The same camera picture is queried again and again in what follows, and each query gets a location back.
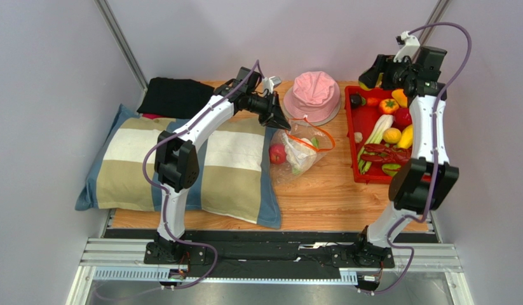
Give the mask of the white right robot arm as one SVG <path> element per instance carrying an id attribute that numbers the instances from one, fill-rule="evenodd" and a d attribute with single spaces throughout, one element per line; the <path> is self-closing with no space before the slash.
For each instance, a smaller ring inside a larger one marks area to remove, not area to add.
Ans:
<path id="1" fill-rule="evenodd" d="M 459 177 L 444 144 L 447 85 L 438 79 L 446 54 L 440 48 L 421 46 L 415 61 L 409 56 L 378 55 L 359 77 L 359 83 L 369 89 L 378 83 L 384 90 L 402 89 L 413 124 L 411 158 L 390 182 L 390 202 L 354 245 L 352 257 L 359 266 L 377 266 L 387 259 L 395 236 L 412 220 L 425 221 Z"/>

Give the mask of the yellow lemon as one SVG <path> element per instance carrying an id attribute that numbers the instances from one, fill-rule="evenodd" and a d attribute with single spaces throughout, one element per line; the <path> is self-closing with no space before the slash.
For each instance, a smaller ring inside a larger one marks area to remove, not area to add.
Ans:
<path id="1" fill-rule="evenodd" d="M 369 88 L 367 85 L 365 85 L 363 82 L 359 82 L 359 87 L 362 89 L 362 90 L 365 90 L 365 91 L 371 91 L 372 88 Z"/>

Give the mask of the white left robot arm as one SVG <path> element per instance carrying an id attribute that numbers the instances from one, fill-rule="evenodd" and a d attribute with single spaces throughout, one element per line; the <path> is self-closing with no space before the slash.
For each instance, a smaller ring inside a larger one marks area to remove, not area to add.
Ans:
<path id="1" fill-rule="evenodd" d="M 195 248 L 205 251 L 207 244 L 184 241 L 184 214 L 190 188 L 200 175 L 198 149 L 218 127 L 239 111 L 258 116 L 261 126 L 290 130 L 276 88 L 278 76 L 263 76 L 259 64 L 241 67 L 237 77 L 214 90 L 197 114 L 173 132 L 159 134 L 156 145 L 146 157 L 154 156 L 156 182 L 144 172 L 151 185 L 162 192 L 160 224 L 154 240 L 146 245 L 146 264 L 173 264 Z"/>

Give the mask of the red pomegranate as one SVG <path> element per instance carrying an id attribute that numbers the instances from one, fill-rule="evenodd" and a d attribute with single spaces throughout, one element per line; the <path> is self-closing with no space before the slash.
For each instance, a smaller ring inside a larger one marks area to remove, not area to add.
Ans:
<path id="1" fill-rule="evenodd" d="M 269 158 L 271 164 L 281 165 L 287 161 L 287 153 L 283 144 L 273 144 L 269 148 Z"/>

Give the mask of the clear orange-zip bag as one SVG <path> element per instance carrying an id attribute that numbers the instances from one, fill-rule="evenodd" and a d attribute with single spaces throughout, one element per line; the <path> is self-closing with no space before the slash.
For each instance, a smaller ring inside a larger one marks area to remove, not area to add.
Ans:
<path id="1" fill-rule="evenodd" d="M 318 163 L 336 146 L 333 136 L 305 116 L 289 120 L 290 130 L 278 130 L 269 145 L 274 185 L 289 183 Z"/>

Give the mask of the red apple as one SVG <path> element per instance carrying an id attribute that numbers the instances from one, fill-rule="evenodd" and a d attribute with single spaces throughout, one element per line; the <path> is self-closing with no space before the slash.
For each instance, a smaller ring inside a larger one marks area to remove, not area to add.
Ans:
<path id="1" fill-rule="evenodd" d="M 394 114 L 394 126 L 398 129 L 403 130 L 412 124 L 412 116 L 408 108 L 399 108 Z"/>

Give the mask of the white cauliflower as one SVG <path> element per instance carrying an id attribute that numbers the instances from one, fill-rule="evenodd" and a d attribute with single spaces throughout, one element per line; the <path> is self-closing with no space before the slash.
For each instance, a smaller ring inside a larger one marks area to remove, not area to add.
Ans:
<path id="1" fill-rule="evenodd" d="M 296 175 L 309 170 L 318 157 L 318 153 L 308 146 L 308 144 L 312 144 L 312 142 L 307 138 L 302 138 L 302 140 L 306 140 L 306 144 L 302 144 L 288 137 L 283 138 L 283 144 L 287 153 L 287 162 L 291 165 L 292 172 Z"/>

